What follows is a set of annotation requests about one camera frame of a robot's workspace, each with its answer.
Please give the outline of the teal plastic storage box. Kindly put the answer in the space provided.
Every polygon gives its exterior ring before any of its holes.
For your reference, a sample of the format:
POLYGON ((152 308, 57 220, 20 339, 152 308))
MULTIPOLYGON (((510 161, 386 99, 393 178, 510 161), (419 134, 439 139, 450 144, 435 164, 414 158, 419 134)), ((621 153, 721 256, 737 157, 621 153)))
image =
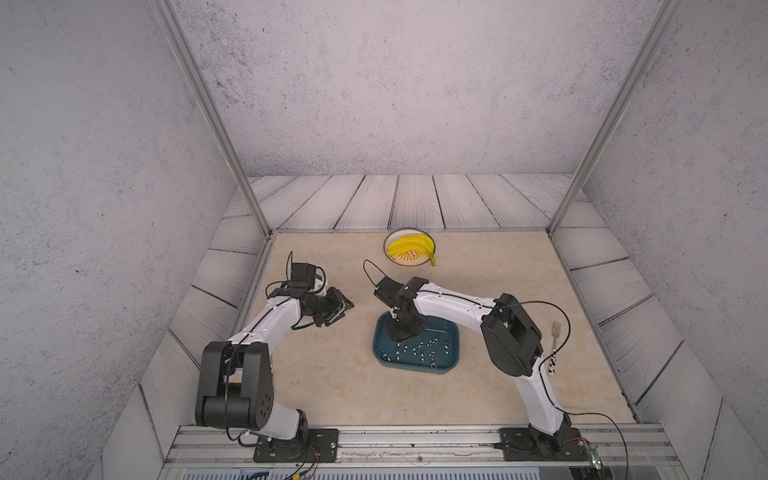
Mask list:
POLYGON ((390 319, 390 313, 385 312, 374 329, 372 352, 381 365, 430 374, 445 374, 456 367, 460 359, 460 336, 456 324, 428 317, 421 334, 396 341, 387 328, 390 319))

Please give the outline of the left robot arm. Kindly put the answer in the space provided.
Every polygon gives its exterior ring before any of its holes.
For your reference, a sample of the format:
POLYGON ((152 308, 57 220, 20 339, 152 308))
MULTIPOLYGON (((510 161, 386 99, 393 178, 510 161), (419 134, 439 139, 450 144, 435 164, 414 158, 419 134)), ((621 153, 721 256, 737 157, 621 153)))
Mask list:
POLYGON ((199 426, 240 428, 277 440, 294 440, 302 412, 276 400, 272 353, 304 318, 330 326, 354 307, 339 289, 318 292, 281 287, 271 292, 264 309, 239 333, 209 343, 202 355, 195 405, 199 426))

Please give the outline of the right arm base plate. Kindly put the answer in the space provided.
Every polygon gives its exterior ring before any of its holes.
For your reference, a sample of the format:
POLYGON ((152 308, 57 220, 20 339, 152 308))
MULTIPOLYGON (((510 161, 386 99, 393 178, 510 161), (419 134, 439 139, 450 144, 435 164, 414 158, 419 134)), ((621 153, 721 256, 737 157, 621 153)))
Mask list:
POLYGON ((525 428, 501 428, 500 441, 493 447, 502 452, 508 462, 588 462, 590 454, 580 432, 572 428, 562 443, 554 437, 533 433, 525 428))

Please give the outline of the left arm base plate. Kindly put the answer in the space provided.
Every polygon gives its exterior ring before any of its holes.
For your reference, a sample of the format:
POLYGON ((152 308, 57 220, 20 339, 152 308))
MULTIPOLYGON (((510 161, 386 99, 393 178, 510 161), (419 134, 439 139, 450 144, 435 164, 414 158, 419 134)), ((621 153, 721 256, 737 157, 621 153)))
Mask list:
POLYGON ((339 430, 311 428, 299 431, 292 440, 260 437, 254 447, 253 461, 265 463, 335 463, 339 430))

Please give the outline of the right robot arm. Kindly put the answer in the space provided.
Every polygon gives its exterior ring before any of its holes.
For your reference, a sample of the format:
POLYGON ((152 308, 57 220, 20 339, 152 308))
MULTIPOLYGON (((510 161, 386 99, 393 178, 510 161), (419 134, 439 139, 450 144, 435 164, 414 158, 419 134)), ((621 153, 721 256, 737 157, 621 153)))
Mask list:
POLYGON ((405 284, 384 277, 374 295, 389 308, 386 326, 395 341, 421 334, 429 317, 479 333, 492 364, 514 378, 528 414, 532 443, 543 454, 564 448, 571 420, 548 391, 551 384, 540 371, 544 361, 541 331, 514 296, 471 297, 421 277, 405 284))

